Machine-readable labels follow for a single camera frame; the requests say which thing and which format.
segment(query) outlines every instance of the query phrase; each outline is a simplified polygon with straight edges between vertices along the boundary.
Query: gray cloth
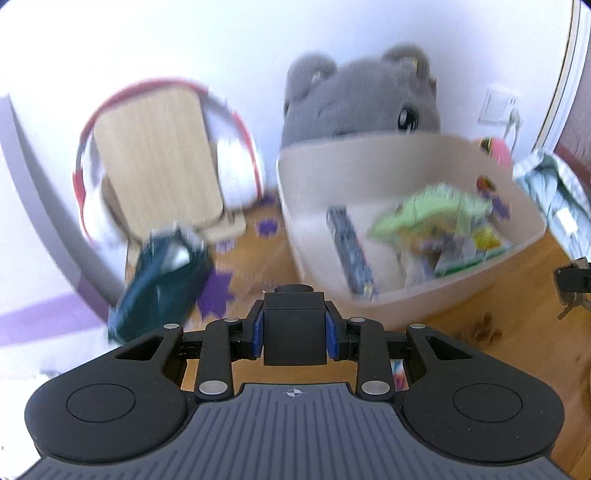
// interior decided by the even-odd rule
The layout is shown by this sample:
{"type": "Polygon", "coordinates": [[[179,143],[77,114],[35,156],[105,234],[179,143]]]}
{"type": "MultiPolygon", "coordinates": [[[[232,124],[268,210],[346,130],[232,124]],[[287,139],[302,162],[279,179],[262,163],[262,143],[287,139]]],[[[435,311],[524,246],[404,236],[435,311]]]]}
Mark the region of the gray cloth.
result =
{"type": "Polygon", "coordinates": [[[340,68],[322,54],[305,55],[287,74],[281,147],[358,132],[439,132],[429,75],[426,55],[412,45],[340,68]]]}
{"type": "Polygon", "coordinates": [[[534,150],[515,164],[513,178],[534,201],[569,258],[591,258],[591,207],[579,179],[564,160],[553,153],[534,150]],[[559,213],[562,210],[568,211],[566,216],[570,214],[576,231],[565,227],[561,220],[565,214],[559,213]]]}

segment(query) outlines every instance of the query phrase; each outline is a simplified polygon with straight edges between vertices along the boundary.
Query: headphone headband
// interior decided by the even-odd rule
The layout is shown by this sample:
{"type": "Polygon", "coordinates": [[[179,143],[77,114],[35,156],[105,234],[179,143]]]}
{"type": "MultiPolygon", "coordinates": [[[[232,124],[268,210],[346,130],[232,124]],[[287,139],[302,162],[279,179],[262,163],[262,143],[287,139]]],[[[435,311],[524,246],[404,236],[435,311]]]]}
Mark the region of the headphone headband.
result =
{"type": "Polygon", "coordinates": [[[119,92],[117,92],[116,94],[112,95],[107,100],[105,100],[94,111],[94,113],[90,116],[90,118],[88,119],[88,121],[84,125],[82,132],[80,133],[80,141],[78,143],[78,150],[76,152],[76,168],[75,168],[74,173],[72,175],[72,183],[74,186],[74,195],[76,197],[76,202],[78,203],[78,208],[80,210],[80,224],[81,224],[82,230],[85,233],[85,235],[87,236],[87,238],[90,239],[90,235],[88,234],[88,231],[86,229],[86,224],[84,221],[84,204],[86,201],[86,188],[84,185],[84,179],[83,179],[83,174],[82,174],[82,156],[84,155],[84,152],[86,151],[86,147],[88,145],[88,140],[89,140],[90,135],[92,133],[92,129],[95,126],[96,120],[104,111],[106,111],[107,109],[109,109],[111,107],[118,105],[121,102],[132,99],[132,98],[137,97],[139,95],[143,95],[145,93],[153,92],[155,90],[158,90],[158,89],[161,89],[161,88],[164,88],[167,86],[187,87],[187,88],[191,89],[192,91],[194,91],[199,96],[206,96],[212,102],[217,104],[217,106],[221,107],[222,109],[224,109],[230,113],[230,116],[232,117],[234,123],[236,124],[238,132],[241,136],[241,140],[244,143],[244,145],[245,145],[246,149],[248,150],[249,155],[251,157],[252,168],[254,170],[257,197],[258,197],[258,199],[262,198],[264,186],[263,186],[263,182],[262,182],[262,178],[261,178],[261,173],[259,172],[257,161],[256,161],[256,154],[254,151],[254,142],[252,140],[252,135],[248,131],[246,124],[244,123],[244,121],[242,120],[242,118],[240,117],[240,115],[236,111],[230,110],[228,108],[227,104],[225,104],[225,102],[222,102],[222,101],[218,100],[217,98],[215,98],[214,96],[212,96],[209,93],[209,89],[207,87],[205,87],[197,82],[193,82],[191,80],[187,80],[187,79],[183,79],[183,78],[173,78],[173,77],[143,80],[141,82],[134,83],[132,85],[127,86],[123,90],[120,90],[119,92]]]}

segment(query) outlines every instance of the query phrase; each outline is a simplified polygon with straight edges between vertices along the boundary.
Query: power cord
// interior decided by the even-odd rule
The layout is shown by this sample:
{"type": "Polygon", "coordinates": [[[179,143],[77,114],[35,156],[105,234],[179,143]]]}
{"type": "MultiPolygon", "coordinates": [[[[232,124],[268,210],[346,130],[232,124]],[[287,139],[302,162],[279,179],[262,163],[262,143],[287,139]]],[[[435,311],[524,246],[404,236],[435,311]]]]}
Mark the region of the power cord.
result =
{"type": "Polygon", "coordinates": [[[517,108],[514,108],[513,110],[511,110],[511,113],[509,114],[509,123],[507,123],[507,127],[505,128],[505,135],[503,135],[503,140],[505,140],[506,143],[509,131],[511,130],[511,127],[515,125],[515,137],[513,139],[513,146],[511,147],[511,155],[513,155],[513,150],[515,150],[515,146],[517,145],[517,138],[519,136],[519,131],[521,129],[522,124],[523,122],[521,120],[519,110],[517,108]]]}

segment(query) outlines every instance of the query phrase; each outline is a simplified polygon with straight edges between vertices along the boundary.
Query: wall outlet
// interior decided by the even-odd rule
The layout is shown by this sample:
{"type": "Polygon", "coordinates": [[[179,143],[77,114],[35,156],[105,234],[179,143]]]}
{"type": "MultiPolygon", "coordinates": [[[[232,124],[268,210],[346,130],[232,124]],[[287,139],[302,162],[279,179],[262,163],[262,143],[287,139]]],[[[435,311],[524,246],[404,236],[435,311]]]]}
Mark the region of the wall outlet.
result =
{"type": "Polygon", "coordinates": [[[478,123],[487,125],[506,125],[509,123],[511,110],[517,105],[515,92],[491,87],[486,92],[484,105],[478,123]]]}

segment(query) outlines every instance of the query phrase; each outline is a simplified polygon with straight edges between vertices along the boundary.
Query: stuffed animal ear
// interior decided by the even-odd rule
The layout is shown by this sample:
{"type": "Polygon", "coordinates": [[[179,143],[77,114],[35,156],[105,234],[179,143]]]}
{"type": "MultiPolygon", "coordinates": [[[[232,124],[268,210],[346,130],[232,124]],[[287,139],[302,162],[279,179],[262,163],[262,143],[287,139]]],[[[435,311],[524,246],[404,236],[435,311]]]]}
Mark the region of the stuffed animal ear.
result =
{"type": "Polygon", "coordinates": [[[335,72],[334,60],[319,53],[308,53],[294,61],[287,72],[283,114],[287,114],[291,102],[304,99],[314,85],[335,72]]]}
{"type": "Polygon", "coordinates": [[[417,78],[420,80],[429,79],[429,60],[423,49],[417,45],[411,43],[398,45],[387,50],[382,56],[383,61],[391,61],[392,63],[396,63],[403,59],[414,60],[417,67],[417,78]]]}

